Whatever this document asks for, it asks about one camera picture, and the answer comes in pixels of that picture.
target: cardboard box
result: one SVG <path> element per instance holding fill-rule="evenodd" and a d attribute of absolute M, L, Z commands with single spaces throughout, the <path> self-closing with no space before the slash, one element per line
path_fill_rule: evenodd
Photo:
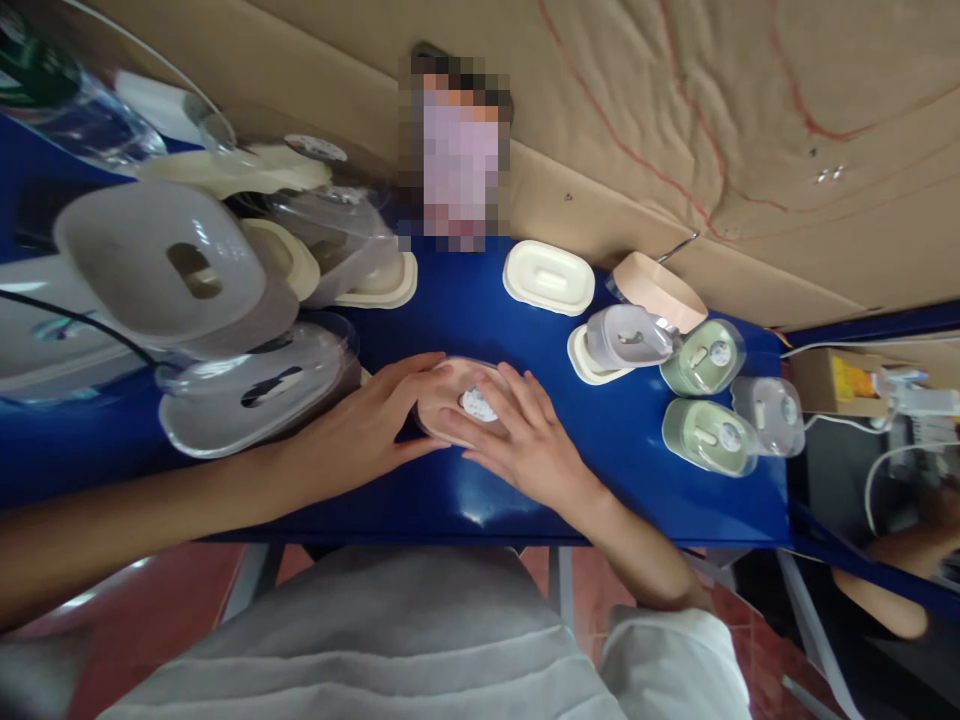
<path fill-rule="evenodd" d="M 806 350 L 790 358 L 790 377 L 800 395 L 803 411 L 849 417 L 887 417 L 890 414 L 890 403 L 886 383 L 882 380 L 875 383 L 879 395 L 877 398 L 854 397 L 851 390 L 844 387 L 842 373 L 837 371 L 835 361 L 860 368 L 877 375 L 878 378 L 885 367 L 909 365 L 902 360 L 890 360 L 879 355 L 861 355 L 834 348 Z"/>

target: blue table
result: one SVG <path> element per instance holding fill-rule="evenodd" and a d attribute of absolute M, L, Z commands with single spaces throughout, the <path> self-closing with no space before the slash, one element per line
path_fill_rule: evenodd
<path fill-rule="evenodd" d="M 31 174 L 102 180 L 74 160 L 0 118 L 0 262 L 12 248 L 13 198 Z M 584 460 L 631 508 L 682 545 L 790 544 L 786 471 L 763 458 L 748 477 L 700 470 L 663 445 L 660 423 L 672 394 L 657 369 L 635 370 L 605 386 L 581 382 L 566 354 L 571 330 L 614 301 L 598 276 L 593 305 L 568 318 L 511 299 L 501 275 L 506 248 L 483 255 L 415 248 L 419 288 L 396 310 L 343 309 L 360 337 L 360 357 L 375 372 L 430 350 L 532 370 Z M 780 344 L 769 332 L 734 321 L 747 342 L 746 375 L 779 375 Z M 729 395 L 716 398 L 729 405 Z M 173 452 L 156 420 L 156 391 L 132 382 L 116 403 L 69 413 L 0 412 L 0 508 L 130 477 L 157 452 Z M 408 429 L 412 437 L 417 431 Z M 224 539 L 261 542 L 421 542 L 577 544 L 552 511 L 519 494 L 451 449 L 411 463 L 349 495 L 305 508 Z"/>
<path fill-rule="evenodd" d="M 376 372 L 409 355 L 444 350 L 529 369 L 553 398 L 586 463 L 621 500 L 674 541 L 688 546 L 790 544 L 783 460 L 761 458 L 751 475 L 737 479 L 701 470 L 663 445 L 663 412 L 675 396 L 657 368 L 634 370 L 599 387 L 577 377 L 567 358 L 567 337 L 590 314 L 614 302 L 603 285 L 604 274 L 597 276 L 590 308 L 570 318 L 507 294 L 502 282 L 506 248 L 465 255 L 438 253 L 425 245 L 414 248 L 419 287 L 408 304 L 389 311 L 338 310 L 357 328 L 364 367 Z M 779 376 L 776 336 L 733 322 L 748 348 L 743 374 Z M 729 406 L 729 393 L 716 399 Z M 554 512 L 463 460 L 456 448 L 410 463 L 349 495 L 228 537 L 327 544 L 584 542 Z"/>

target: water bottle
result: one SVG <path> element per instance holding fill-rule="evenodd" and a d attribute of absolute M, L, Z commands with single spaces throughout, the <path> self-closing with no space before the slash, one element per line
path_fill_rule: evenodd
<path fill-rule="evenodd" d="M 140 115 L 0 0 L 0 112 L 74 157 L 132 175 L 166 155 Z"/>

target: green container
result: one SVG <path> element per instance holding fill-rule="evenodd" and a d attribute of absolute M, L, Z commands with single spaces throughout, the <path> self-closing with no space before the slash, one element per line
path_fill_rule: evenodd
<path fill-rule="evenodd" d="M 757 466 L 757 433 L 732 410 L 709 400 L 674 400 L 663 416 L 670 452 L 710 472 L 743 477 Z"/>
<path fill-rule="evenodd" d="M 733 324 L 710 320 L 684 338 L 660 374 L 677 395 L 716 395 L 733 382 L 746 357 L 743 336 Z"/>

